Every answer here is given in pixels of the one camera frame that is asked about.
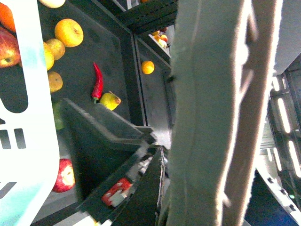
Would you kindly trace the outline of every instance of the red apple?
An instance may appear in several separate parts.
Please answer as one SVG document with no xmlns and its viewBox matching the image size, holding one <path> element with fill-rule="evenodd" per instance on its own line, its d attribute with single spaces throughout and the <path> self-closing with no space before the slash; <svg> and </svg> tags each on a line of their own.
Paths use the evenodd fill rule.
<svg viewBox="0 0 301 226">
<path fill-rule="evenodd" d="M 160 39 L 163 40 L 164 42 L 168 42 L 168 38 L 164 34 L 161 35 Z"/>
<path fill-rule="evenodd" d="M 17 39 L 0 27 L 0 68 L 10 67 L 21 61 Z"/>
<path fill-rule="evenodd" d="M 73 166 L 70 159 L 60 159 L 60 167 L 52 191 L 62 193 L 70 190 L 75 185 Z"/>
</svg>

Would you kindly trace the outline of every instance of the green fruit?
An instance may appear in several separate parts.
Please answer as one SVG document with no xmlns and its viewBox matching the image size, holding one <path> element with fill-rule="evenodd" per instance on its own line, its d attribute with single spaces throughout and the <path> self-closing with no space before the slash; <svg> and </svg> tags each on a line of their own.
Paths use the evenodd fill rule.
<svg viewBox="0 0 301 226">
<path fill-rule="evenodd" d="M 61 114 L 62 102 L 56 102 L 52 105 L 53 116 L 55 119 L 55 129 L 60 130 L 64 128 L 64 123 Z"/>
</svg>

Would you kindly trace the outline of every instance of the ceiling light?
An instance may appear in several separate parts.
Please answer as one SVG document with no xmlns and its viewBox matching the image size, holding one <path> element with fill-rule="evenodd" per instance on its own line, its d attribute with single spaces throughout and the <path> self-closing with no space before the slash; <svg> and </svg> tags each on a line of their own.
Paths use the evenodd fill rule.
<svg viewBox="0 0 301 226">
<path fill-rule="evenodd" d="M 296 173 L 297 177 L 301 178 L 301 169 L 300 169 L 300 165 L 299 165 L 295 145 L 293 145 L 293 142 L 290 140 L 288 142 L 288 146 L 289 146 L 291 158 L 292 158 L 292 161 L 293 161 L 293 167 L 295 168 L 295 173 Z"/>
<path fill-rule="evenodd" d="M 274 156 L 275 156 L 276 165 L 277 165 L 278 170 L 282 171 L 282 167 L 281 167 L 281 163 L 280 163 L 280 158 L 279 158 L 278 150 L 275 147 L 274 147 Z"/>
<path fill-rule="evenodd" d="M 269 148 L 267 149 L 267 152 L 268 152 L 269 161 L 273 161 L 271 150 Z"/>
<path fill-rule="evenodd" d="M 287 113 L 286 113 L 286 109 L 285 109 L 284 102 L 283 102 L 282 98 L 278 99 L 278 106 L 279 106 L 279 110 L 280 110 L 284 130 L 287 133 L 289 133 L 291 131 L 291 127 L 290 127 L 290 123 L 288 122 Z"/>
<path fill-rule="evenodd" d="M 274 87 L 274 90 L 276 92 L 278 92 L 280 90 L 279 82 L 278 82 L 277 77 L 273 77 L 273 87 Z"/>
</svg>

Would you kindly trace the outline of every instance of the red chili pepper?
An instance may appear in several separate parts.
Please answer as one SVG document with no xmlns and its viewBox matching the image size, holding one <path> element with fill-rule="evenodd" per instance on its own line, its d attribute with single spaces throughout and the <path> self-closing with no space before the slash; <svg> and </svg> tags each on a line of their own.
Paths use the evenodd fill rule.
<svg viewBox="0 0 301 226">
<path fill-rule="evenodd" d="M 100 71 L 99 67 L 96 63 L 93 63 L 94 69 L 95 69 L 95 75 L 96 75 L 96 82 L 94 86 L 94 90 L 92 92 L 92 97 L 94 99 L 94 104 L 96 104 L 96 101 L 99 100 L 99 98 L 102 96 L 103 91 L 103 74 Z"/>
</svg>

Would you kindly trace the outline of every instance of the small orange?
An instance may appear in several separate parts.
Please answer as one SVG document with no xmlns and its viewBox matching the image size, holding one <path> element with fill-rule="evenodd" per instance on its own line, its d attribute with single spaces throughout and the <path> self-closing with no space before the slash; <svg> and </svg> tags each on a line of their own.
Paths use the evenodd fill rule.
<svg viewBox="0 0 301 226">
<path fill-rule="evenodd" d="M 12 32 L 16 32 L 13 13 L 6 5 L 0 3 L 0 22 Z"/>
<path fill-rule="evenodd" d="M 144 61 L 141 65 L 141 69 L 144 74 L 151 74 L 155 70 L 155 65 L 151 61 Z"/>
<path fill-rule="evenodd" d="M 59 91 L 63 87 L 63 80 L 59 73 L 48 72 L 50 93 Z"/>
</svg>

